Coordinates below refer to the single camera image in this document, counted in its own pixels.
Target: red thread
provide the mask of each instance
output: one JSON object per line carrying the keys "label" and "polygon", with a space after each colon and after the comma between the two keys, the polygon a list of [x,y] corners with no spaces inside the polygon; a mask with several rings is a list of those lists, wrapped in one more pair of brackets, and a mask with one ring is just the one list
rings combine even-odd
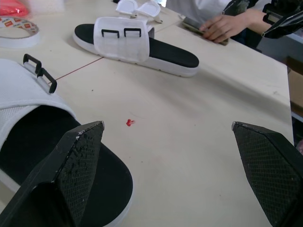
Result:
{"label": "red thread", "polygon": [[128,127],[130,127],[130,126],[131,126],[132,124],[134,124],[134,123],[136,123],[136,122],[135,122],[135,121],[132,121],[131,119],[128,119],[126,125],[127,125]]}

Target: finger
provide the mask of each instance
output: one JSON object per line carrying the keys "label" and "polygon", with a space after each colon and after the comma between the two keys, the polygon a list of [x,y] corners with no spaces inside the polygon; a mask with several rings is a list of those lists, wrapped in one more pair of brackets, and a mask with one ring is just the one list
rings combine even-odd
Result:
{"label": "finger", "polygon": [[213,19],[206,21],[204,24],[201,25],[200,31],[205,31],[206,29],[208,29],[210,26],[217,23],[221,19],[222,19],[222,15],[214,17]]}
{"label": "finger", "polygon": [[228,38],[230,38],[230,37],[232,37],[232,36],[233,36],[232,31],[229,31],[229,32],[227,32],[227,33],[221,35],[220,37],[216,38],[216,39],[214,40],[214,42],[218,44],[218,43],[223,42],[225,39],[228,39]]}
{"label": "finger", "polygon": [[231,30],[230,26],[228,26],[228,25],[222,26],[219,29],[217,29],[214,33],[212,33],[207,39],[215,40],[216,38],[226,34],[230,30]]}
{"label": "finger", "polygon": [[221,29],[221,27],[224,27],[227,24],[226,20],[219,20],[217,23],[213,24],[203,35],[205,39],[208,39],[213,33],[215,33],[217,30]]}

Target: black buckle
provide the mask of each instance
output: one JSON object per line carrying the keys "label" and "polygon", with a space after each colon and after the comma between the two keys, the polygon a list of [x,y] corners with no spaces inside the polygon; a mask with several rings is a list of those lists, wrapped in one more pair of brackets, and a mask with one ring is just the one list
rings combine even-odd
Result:
{"label": "black buckle", "polygon": [[44,68],[41,68],[37,74],[37,78],[42,77],[43,75],[45,75],[46,78],[48,78],[49,81],[52,83],[49,88],[49,93],[54,93],[57,88],[57,81],[51,75],[49,75],[49,73]]}
{"label": "black buckle", "polygon": [[102,34],[102,37],[104,37],[104,33],[107,32],[107,33],[116,33],[118,38],[120,38],[120,34],[119,34],[119,31],[116,31],[116,30],[107,30],[107,29],[102,29],[101,30],[101,34]]}
{"label": "black buckle", "polygon": [[141,29],[140,28],[125,28],[124,29],[124,37],[126,37],[126,32],[127,31],[139,32],[139,37],[141,37]]}
{"label": "black buckle", "polygon": [[36,63],[36,70],[35,70],[35,73],[38,73],[39,70],[42,68],[42,63],[41,61],[37,60],[36,58],[30,56],[29,54],[24,54],[23,56],[23,64],[25,62],[28,62],[29,60],[31,60],[33,63]]}

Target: black object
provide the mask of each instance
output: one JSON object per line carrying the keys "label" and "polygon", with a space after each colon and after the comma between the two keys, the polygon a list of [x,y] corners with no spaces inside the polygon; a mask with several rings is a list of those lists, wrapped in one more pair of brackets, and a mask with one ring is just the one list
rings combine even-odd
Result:
{"label": "black object", "polygon": [[105,32],[107,32],[107,33],[115,33],[115,34],[117,34],[118,38],[120,38],[119,31],[102,29],[102,30],[101,30],[102,37],[104,37],[104,33],[105,33]]}
{"label": "black object", "polygon": [[[254,6],[257,0],[232,0],[223,13],[235,16]],[[272,0],[264,7],[263,21],[271,28],[262,34],[263,37],[278,39],[303,27],[303,2],[301,0]]]}
{"label": "black object", "polygon": [[0,215],[0,227],[77,227],[92,188],[103,123],[68,131],[26,178]]}
{"label": "black object", "polygon": [[37,60],[36,58],[32,57],[31,55],[29,54],[24,54],[23,56],[23,64],[25,62],[28,62],[29,60],[31,60],[32,62],[34,62],[36,64],[36,70],[35,70],[35,73],[37,74],[39,72],[39,70],[42,68],[42,63],[41,61]]}
{"label": "black object", "polygon": [[139,37],[141,37],[141,29],[140,28],[125,28],[124,29],[124,37],[126,37],[127,31],[139,32]]}
{"label": "black object", "polygon": [[[65,132],[79,125],[62,109],[44,105],[36,108],[10,131],[1,148],[0,169],[21,185]],[[109,224],[126,208],[132,192],[133,181],[127,166],[101,143],[95,180],[80,226]]]}
{"label": "black object", "polygon": [[303,156],[280,133],[241,122],[234,131],[244,171],[273,227],[303,226]]}
{"label": "black object", "polygon": [[[94,24],[78,25],[75,28],[75,35],[89,43],[94,44]],[[167,43],[149,38],[150,57],[159,60],[174,63],[187,68],[196,68],[199,66],[199,59],[186,50],[169,45]]]}
{"label": "black object", "polygon": [[57,88],[57,81],[51,75],[49,75],[49,73],[44,68],[41,68],[37,74],[37,78],[42,77],[43,75],[45,75],[46,78],[48,78],[49,81],[51,82],[49,93],[51,94],[54,93]]}

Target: red packaging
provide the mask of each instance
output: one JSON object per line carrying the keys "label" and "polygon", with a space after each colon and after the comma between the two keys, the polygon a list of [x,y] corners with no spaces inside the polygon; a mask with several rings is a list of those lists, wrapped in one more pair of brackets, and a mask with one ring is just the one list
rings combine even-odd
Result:
{"label": "red packaging", "polygon": [[17,0],[0,0],[0,16],[25,17],[28,10]]}

